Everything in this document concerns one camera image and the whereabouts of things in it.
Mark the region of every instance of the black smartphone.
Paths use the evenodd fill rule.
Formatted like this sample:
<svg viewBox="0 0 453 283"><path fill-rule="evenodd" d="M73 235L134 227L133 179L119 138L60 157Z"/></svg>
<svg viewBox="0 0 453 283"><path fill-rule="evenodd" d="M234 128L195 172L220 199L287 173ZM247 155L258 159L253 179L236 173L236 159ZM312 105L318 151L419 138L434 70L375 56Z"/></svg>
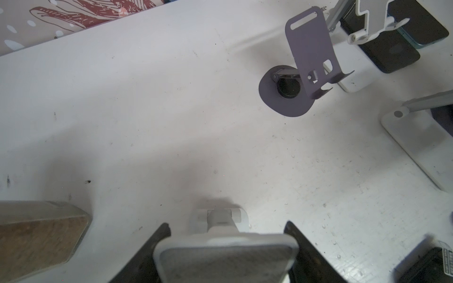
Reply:
<svg viewBox="0 0 453 283"><path fill-rule="evenodd" d="M423 48L448 36L448 31L416 0L395 0L389 3L387 13L399 22L409 22L398 31L415 47Z"/></svg>
<svg viewBox="0 0 453 283"><path fill-rule="evenodd" d="M432 248L397 283L453 283L453 277L443 272L443 249Z"/></svg>
<svg viewBox="0 0 453 283"><path fill-rule="evenodd" d="M354 1L340 22L346 33L352 34L365 26L365 15L356 15ZM418 51L396 30L382 32L374 40L360 44L359 47L379 70L386 74L404 68L420 59Z"/></svg>

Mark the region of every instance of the gray phone mount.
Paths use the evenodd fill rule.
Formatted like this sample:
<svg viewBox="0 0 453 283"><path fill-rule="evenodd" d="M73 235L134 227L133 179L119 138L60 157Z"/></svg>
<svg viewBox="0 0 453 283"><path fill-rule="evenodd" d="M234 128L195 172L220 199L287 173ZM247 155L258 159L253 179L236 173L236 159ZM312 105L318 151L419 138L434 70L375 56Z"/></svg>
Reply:
<svg viewBox="0 0 453 283"><path fill-rule="evenodd" d="M305 17L308 20L294 27ZM329 90L321 87L326 83L338 83L349 74L340 68L332 42L319 7L312 7L291 18L285 26L286 39L297 69L290 66L271 68L261 79L258 91L263 102L276 112L297 117L305 114L314 100ZM323 63L330 60L332 71L324 70Z"/></svg>

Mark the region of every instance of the white clip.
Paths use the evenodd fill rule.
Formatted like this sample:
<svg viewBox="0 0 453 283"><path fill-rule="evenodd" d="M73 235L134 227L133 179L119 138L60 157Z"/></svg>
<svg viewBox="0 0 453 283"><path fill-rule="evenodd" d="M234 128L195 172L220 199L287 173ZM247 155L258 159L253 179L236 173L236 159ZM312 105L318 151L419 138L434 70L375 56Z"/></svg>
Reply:
<svg viewBox="0 0 453 283"><path fill-rule="evenodd" d="M364 44L378 37L383 31L394 30L409 22L406 18L398 23L387 16L387 7L394 0L356 0L356 14L365 15L365 27L349 35L349 44Z"/></svg>

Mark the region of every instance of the barcode label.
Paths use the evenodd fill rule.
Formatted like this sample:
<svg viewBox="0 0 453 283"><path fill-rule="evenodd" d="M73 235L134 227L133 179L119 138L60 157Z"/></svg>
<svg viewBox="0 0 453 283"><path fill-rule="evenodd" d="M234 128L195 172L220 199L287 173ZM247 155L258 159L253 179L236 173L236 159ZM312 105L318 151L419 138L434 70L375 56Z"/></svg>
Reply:
<svg viewBox="0 0 453 283"><path fill-rule="evenodd" d="M453 277L453 251L443 250L443 272Z"/></svg>

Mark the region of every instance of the white tabletop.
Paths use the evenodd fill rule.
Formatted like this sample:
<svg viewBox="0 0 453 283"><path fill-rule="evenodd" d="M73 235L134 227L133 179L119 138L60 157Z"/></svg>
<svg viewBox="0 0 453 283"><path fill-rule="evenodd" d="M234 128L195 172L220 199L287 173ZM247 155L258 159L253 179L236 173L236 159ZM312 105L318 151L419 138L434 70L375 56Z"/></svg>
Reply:
<svg viewBox="0 0 453 283"><path fill-rule="evenodd" d="M24 282L107 282L162 222L186 233L194 208L229 203L253 232L293 221L351 282L390 281L426 234L453 246L453 195L379 123L453 88L453 36L358 93L334 86L283 117L258 83L294 66L284 24L313 4L179 0L0 57L0 199L93 215L67 264ZM453 2L435 4L453 32Z"/></svg>

